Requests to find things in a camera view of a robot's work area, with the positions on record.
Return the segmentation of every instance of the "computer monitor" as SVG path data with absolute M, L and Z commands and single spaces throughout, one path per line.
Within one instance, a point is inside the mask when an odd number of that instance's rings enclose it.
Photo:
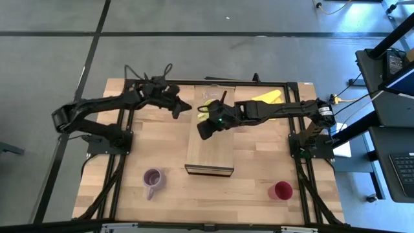
M 383 81 L 378 88 L 390 93 L 414 99 L 414 61 Z

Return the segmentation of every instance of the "black keyboard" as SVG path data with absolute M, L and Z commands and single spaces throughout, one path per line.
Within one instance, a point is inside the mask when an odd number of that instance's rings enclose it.
M 414 197 L 414 153 L 390 154 L 389 159 L 391 159 L 404 194 Z

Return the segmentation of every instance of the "gray floor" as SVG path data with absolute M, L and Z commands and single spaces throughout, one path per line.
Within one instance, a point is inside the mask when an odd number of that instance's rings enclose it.
M 342 4 L 323 2 L 327 11 Z M 104 0 L 2 0 L 0 30 L 95 31 L 103 5 Z M 398 7 L 393 16 L 401 22 L 412 10 L 412 6 Z M 390 32 L 393 27 L 379 3 L 351 3 L 343 11 L 326 16 L 315 11 L 311 0 L 113 0 L 103 30 Z M 106 79 L 121 78 L 125 63 L 138 73 L 156 75 L 171 62 L 172 79 L 216 76 L 249 80 L 257 72 L 262 80 L 313 82 L 317 95 L 327 98 L 359 74 L 354 52 L 372 48 L 380 40 L 101 38 L 83 97 L 101 96 Z M 58 137 L 50 113 L 72 99 L 91 41 L 89 37 L 0 37 L 0 141 L 26 149 L 24 156 L 0 156 L 0 225 L 30 221 Z M 414 45 L 410 35 L 407 41 Z M 402 48 L 400 43 L 394 47 Z M 364 88 L 352 88 L 342 98 L 366 93 Z M 363 104 L 361 101 L 350 107 L 337 121 Z M 370 110 L 372 106 L 349 123 Z M 69 142 L 45 221 L 70 219 L 85 151 L 81 140 Z M 396 204 L 389 194 L 383 201 L 362 201 L 374 192 L 369 175 L 338 173 L 336 178 L 345 219 L 351 225 L 405 232 L 414 228 L 405 217 L 414 214 L 414 206 Z

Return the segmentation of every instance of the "wooden tabletop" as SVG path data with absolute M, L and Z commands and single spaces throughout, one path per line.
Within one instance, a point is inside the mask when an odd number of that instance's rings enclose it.
M 123 79 L 108 79 L 103 96 L 121 93 Z M 316 98 L 312 83 L 298 83 L 301 100 Z M 193 104 L 193 85 L 180 86 L 179 96 Z M 235 87 L 234 101 L 282 88 Z M 254 223 L 302 225 L 298 178 L 290 157 L 287 135 L 288 119 L 268 120 L 264 124 L 233 128 L 234 172 L 228 177 L 188 175 L 186 163 L 192 111 L 183 112 L 177 120 L 165 109 L 154 106 L 136 111 L 132 130 L 133 147 L 125 162 L 116 219 L 120 221 L 154 221 L 174 223 Z M 97 122 L 116 122 L 118 110 L 98 114 Z M 296 130 L 299 130 L 297 119 Z M 84 213 L 102 189 L 108 155 L 99 155 L 85 166 L 73 217 Z M 332 168 L 324 161 L 313 159 L 318 193 L 325 204 L 344 221 L 338 189 Z M 147 188 L 142 176 L 149 168 L 160 168 L 166 174 L 165 189 L 155 192 L 147 201 Z M 267 190 L 278 181 L 289 182 L 294 194 L 288 201 L 275 201 Z M 109 194 L 104 216 L 109 214 Z M 316 222 L 313 203 L 307 194 L 310 218 Z

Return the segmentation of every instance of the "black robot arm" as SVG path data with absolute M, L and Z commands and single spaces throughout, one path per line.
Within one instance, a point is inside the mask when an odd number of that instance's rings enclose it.
M 315 137 L 324 128 L 330 128 L 336 123 L 331 106 L 320 99 L 286 104 L 247 100 L 235 102 L 230 107 L 224 104 L 225 96 L 226 92 L 221 100 L 198 107 L 200 112 L 208 113 L 208 119 L 197 125 L 202 139 L 210 138 L 215 131 L 237 126 L 256 126 L 272 118 L 309 117 L 312 123 L 300 132 L 301 147 L 308 149 L 315 145 Z
M 137 110 L 150 104 L 170 110 L 173 118 L 177 119 L 181 112 L 191 109 L 191 105 L 178 97 L 179 91 L 177 85 L 167 83 L 165 76 L 155 76 L 119 96 L 65 104 L 52 113 L 52 119 L 58 133 L 72 133 L 73 131 L 91 133 L 103 136 L 114 148 L 124 148 L 128 146 L 125 143 L 125 137 L 128 135 L 127 132 L 121 130 L 120 126 L 103 125 L 84 118 L 91 113 L 114 109 Z

